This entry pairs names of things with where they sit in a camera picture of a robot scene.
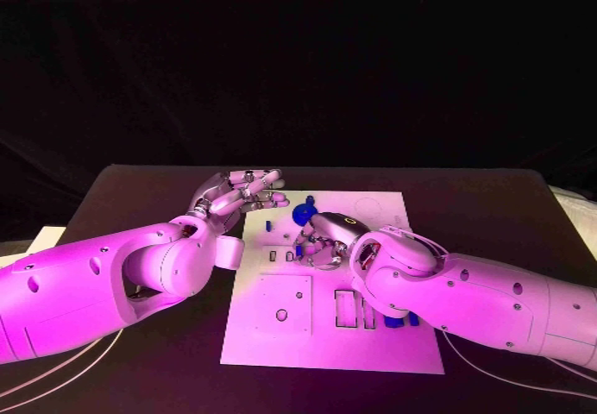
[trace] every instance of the rectangular cutout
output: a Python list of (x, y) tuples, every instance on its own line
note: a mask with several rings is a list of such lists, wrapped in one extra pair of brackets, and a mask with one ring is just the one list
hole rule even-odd
[(364, 307), (364, 326), (365, 329), (376, 329), (376, 309), (371, 306), (371, 304), (365, 301), (365, 299), (361, 299), (361, 304)]
[(358, 327), (358, 301), (355, 291), (334, 291), (337, 298), (337, 327)]

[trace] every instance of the robotic arm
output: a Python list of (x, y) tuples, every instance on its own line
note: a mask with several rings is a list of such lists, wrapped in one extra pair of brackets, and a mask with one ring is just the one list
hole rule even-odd
[[(58, 246), (0, 269), (0, 363), (81, 347), (194, 296), (214, 266), (239, 269), (244, 243), (223, 234), (243, 212), (289, 205), (270, 191), (280, 176), (217, 174), (169, 223)], [(138, 294), (123, 278), (142, 286)]]
[(570, 361), (597, 371), (597, 291), (498, 261), (451, 254), (393, 226), (371, 231), (337, 213), (312, 217), (295, 244), (324, 270), (348, 261), (353, 287), (390, 317), (430, 325), (488, 347)]

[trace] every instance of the round hole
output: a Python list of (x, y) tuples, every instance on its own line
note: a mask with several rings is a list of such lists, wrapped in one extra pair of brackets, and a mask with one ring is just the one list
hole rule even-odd
[(31, 278), (28, 279), (28, 287), (34, 293), (41, 289), (41, 286), (38, 285), (34, 276), (31, 276)]
[(102, 261), (100, 261), (100, 259), (97, 258), (97, 257), (93, 257), (92, 259), (90, 259), (90, 267), (92, 267), (92, 271), (96, 273), (96, 274), (100, 274), (100, 265), (102, 265)]
[(289, 312), (282, 309), (278, 313), (276, 313), (276, 319), (283, 322), (286, 319), (289, 318)]

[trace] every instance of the mounting hole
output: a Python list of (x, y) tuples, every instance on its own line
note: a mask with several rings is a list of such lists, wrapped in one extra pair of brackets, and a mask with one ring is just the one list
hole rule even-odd
[(286, 309), (280, 309), (276, 313), (276, 319), (283, 322), (289, 318), (289, 312)]
[(513, 290), (517, 295), (523, 294), (523, 284), (520, 282), (514, 284)]
[(34, 276), (31, 276), (31, 278), (28, 279), (28, 287), (34, 293), (41, 289), (41, 286), (38, 285)]
[(97, 257), (93, 257), (92, 259), (90, 259), (90, 267), (92, 267), (92, 271), (96, 273), (96, 274), (100, 274), (100, 265), (102, 265), (102, 261), (100, 261), (100, 259), (97, 258)]

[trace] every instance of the black curtain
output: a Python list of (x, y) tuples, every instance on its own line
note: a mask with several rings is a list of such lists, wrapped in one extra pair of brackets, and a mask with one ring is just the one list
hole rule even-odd
[(546, 7), (4, 5), (2, 238), (113, 163), (523, 167), (592, 196), (585, 12)]

